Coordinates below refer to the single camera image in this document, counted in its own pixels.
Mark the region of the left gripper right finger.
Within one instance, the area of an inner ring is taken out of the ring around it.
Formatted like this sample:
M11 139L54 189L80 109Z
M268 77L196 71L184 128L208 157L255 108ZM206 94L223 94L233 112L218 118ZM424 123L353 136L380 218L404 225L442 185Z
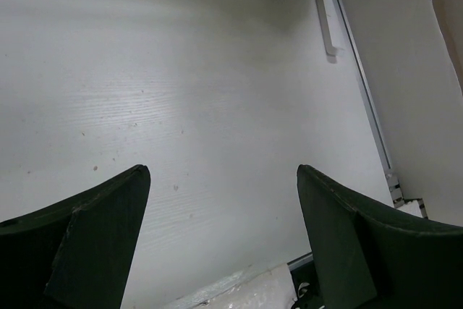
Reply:
M460 308L462 228L399 211L309 165L297 190L325 308Z

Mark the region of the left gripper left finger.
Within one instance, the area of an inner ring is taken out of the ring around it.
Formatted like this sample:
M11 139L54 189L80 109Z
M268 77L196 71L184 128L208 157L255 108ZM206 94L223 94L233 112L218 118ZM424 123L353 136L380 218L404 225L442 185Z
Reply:
M150 192L136 165L1 223L2 308L120 308Z

